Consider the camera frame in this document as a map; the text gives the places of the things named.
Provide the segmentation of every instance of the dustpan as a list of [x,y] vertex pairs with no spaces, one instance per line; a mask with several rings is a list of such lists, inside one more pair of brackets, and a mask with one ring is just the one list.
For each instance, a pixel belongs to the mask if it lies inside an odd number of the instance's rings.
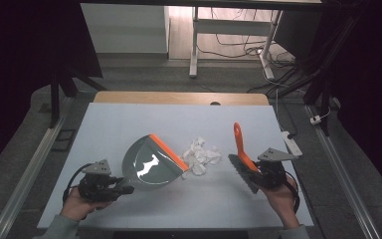
[[146,135],[126,152],[122,162],[124,182],[138,190],[165,186],[188,170],[182,161],[158,136]]

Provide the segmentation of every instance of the white cord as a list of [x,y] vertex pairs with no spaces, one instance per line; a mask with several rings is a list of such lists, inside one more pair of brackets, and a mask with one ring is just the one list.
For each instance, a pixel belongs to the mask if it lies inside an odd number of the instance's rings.
[[326,115],[320,117],[320,118],[323,119],[323,118],[327,117],[329,114],[330,114],[330,107],[328,107],[328,113]]

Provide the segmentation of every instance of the white tissue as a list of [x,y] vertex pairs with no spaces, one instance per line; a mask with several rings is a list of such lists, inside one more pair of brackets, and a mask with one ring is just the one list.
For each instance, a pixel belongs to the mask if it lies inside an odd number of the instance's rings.
[[[188,167],[194,175],[200,176],[207,172],[207,163],[217,164],[222,159],[222,153],[219,152],[219,148],[212,146],[211,150],[205,150],[203,148],[205,141],[201,136],[195,138],[189,148],[182,153],[182,160],[188,164]],[[182,174],[182,178],[186,178],[189,172]]]

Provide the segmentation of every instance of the hand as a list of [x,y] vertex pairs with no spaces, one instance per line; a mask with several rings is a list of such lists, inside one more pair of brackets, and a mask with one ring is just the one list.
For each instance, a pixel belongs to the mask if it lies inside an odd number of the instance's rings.
[[81,221],[95,209],[103,209],[111,205],[111,202],[88,202],[80,196],[76,187],[71,189],[70,195],[64,203],[60,215],[75,221]]
[[[296,182],[291,177],[286,176],[286,179],[293,188],[296,188]],[[272,209],[278,214],[285,229],[299,227],[299,222],[293,212],[294,197],[292,192],[285,185],[275,189],[265,189],[259,185],[257,186],[268,198]]]

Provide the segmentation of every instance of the sleeve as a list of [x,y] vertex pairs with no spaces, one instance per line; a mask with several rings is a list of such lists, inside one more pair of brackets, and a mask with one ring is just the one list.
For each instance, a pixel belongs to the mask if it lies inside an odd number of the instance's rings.
[[79,239],[77,229],[80,222],[67,217],[56,215],[46,233],[34,239]]
[[304,225],[300,225],[298,228],[291,230],[279,231],[282,239],[309,239],[308,233]]

